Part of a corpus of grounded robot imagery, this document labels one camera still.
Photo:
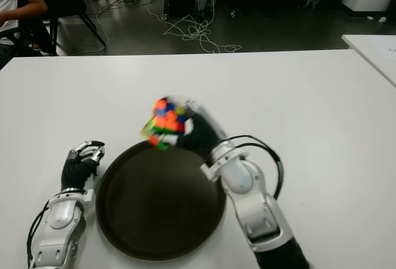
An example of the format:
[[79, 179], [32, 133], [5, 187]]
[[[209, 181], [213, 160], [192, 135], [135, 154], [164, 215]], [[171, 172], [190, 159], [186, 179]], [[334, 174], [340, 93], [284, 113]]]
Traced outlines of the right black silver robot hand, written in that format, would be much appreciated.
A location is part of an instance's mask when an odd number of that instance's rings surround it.
[[183, 135], [160, 134], [160, 142], [198, 154], [210, 155], [215, 147], [228, 138], [220, 124], [202, 104], [176, 96], [163, 99], [182, 107], [187, 119], [192, 122], [192, 129]]

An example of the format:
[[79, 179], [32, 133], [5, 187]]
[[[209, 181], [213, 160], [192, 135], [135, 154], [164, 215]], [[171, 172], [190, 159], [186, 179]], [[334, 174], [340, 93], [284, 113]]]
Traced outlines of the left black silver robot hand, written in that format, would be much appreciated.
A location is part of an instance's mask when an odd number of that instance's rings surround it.
[[101, 141], [87, 140], [73, 147], [62, 169], [61, 190], [84, 190], [87, 179], [97, 175], [104, 155], [105, 144]]

